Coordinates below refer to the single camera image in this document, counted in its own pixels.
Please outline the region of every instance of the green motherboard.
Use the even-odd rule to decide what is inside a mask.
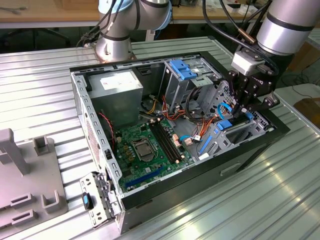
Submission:
[[[116,159],[122,172],[119,185],[123,192],[131,191],[194,163],[183,146],[177,147],[173,144],[172,136],[175,133],[166,119],[158,124],[158,130],[159,128],[162,131],[161,138],[149,123],[124,128],[115,133],[118,139]],[[171,147],[174,146],[170,151],[167,148],[168,141],[171,141]],[[178,153],[182,158],[173,161],[175,158],[172,152]]]

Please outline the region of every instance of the label sticker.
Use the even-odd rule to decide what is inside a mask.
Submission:
[[[130,71],[117,72],[114,75],[103,77],[101,78],[100,82],[104,90],[117,89],[139,84]]]

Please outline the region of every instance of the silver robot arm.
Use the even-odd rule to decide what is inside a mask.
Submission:
[[[100,19],[112,5],[111,0],[99,1]],[[171,17],[172,5],[169,0],[116,0],[111,11],[111,20],[108,23],[108,18],[105,18],[100,24],[100,29],[103,30],[95,46],[97,56],[101,62],[130,59],[132,57],[130,32],[164,29],[171,21]]]
[[[227,80],[234,95],[233,115],[279,104],[276,83],[320,19],[320,0],[274,0],[257,34],[256,44],[235,52]],[[277,74],[258,50],[276,64]],[[265,96],[262,104],[256,98]]]

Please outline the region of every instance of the ribbed aluminum plate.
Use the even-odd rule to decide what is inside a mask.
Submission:
[[[320,50],[320,28],[314,28],[309,34],[307,42]]]
[[[209,51],[231,69],[232,55],[207,37],[138,42],[132,48],[138,58]],[[77,118],[69,68],[95,63],[89,48],[0,55],[0,128],[12,128],[16,142],[40,135],[54,139],[69,207],[9,239],[119,236],[114,222],[92,229],[78,182],[95,165]],[[319,239],[319,136],[283,104],[273,112],[291,132],[252,166],[120,238]]]

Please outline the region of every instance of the ram slot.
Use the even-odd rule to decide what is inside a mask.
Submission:
[[[176,160],[180,161],[182,157],[180,156],[178,150],[176,149],[170,138],[167,136],[161,124],[150,124],[149,128],[151,129],[151,132],[153,133],[155,139],[158,141],[160,147],[164,151],[170,163],[174,164]]]

